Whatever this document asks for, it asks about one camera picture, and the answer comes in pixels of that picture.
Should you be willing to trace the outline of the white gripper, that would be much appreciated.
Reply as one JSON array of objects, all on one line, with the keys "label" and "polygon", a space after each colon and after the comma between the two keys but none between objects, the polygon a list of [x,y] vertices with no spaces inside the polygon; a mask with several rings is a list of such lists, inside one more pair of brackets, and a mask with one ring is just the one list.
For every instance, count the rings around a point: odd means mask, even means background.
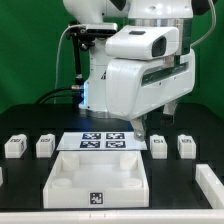
[{"label": "white gripper", "polygon": [[178,106],[173,100],[191,92],[194,84],[193,50],[169,68],[165,68],[164,59],[113,59],[106,72],[106,108],[116,118],[131,120],[134,138],[143,142],[146,128],[142,115],[164,105],[161,123],[172,126]]}]

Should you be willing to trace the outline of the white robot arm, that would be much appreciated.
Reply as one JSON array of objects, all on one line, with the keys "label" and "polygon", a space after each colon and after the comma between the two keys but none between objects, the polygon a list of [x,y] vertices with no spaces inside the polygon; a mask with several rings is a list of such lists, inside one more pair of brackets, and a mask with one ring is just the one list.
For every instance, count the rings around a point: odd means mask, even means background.
[{"label": "white robot arm", "polygon": [[163,107],[171,122],[176,100],[195,83],[192,19],[213,13],[217,1],[63,0],[90,54],[80,110],[129,121],[139,141],[148,112]]}]

